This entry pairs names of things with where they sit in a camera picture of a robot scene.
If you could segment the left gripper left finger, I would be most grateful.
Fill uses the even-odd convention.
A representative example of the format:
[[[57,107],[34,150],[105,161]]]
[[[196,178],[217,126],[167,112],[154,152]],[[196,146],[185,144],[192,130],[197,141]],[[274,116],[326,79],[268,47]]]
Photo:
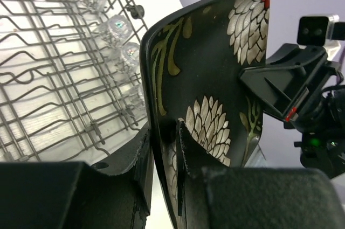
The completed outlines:
[[[103,160],[1,164],[1,228],[144,228],[150,214],[150,130]]]

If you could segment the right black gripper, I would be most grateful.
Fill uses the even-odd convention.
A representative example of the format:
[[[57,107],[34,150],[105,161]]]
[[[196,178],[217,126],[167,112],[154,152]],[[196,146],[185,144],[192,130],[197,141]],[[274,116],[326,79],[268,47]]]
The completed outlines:
[[[260,99],[268,115],[285,121],[285,129],[343,130],[343,60],[344,52],[338,62],[327,62],[323,47],[283,44],[264,66],[243,69],[239,80]]]

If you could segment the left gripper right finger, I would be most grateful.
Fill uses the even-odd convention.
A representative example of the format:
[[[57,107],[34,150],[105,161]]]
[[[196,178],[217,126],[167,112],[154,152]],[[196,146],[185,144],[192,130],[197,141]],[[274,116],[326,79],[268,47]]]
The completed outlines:
[[[344,228],[330,180],[315,169],[229,168],[176,126],[177,210],[187,228]]]

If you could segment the black floral square plate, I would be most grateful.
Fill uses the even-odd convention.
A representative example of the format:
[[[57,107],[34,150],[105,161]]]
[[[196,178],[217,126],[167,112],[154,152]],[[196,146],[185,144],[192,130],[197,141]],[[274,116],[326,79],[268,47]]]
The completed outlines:
[[[238,80],[265,63],[270,0],[201,0],[154,24],[141,43],[141,77],[156,168],[174,228],[176,125],[229,167],[263,167],[263,110]]]

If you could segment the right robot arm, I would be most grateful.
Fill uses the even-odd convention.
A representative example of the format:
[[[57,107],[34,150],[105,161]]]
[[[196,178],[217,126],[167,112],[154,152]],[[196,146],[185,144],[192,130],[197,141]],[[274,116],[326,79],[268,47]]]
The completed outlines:
[[[326,87],[331,76],[343,79],[324,47],[284,44],[264,66],[243,69],[239,79],[264,113],[302,134],[294,142],[301,164],[335,178],[344,173],[344,84]]]

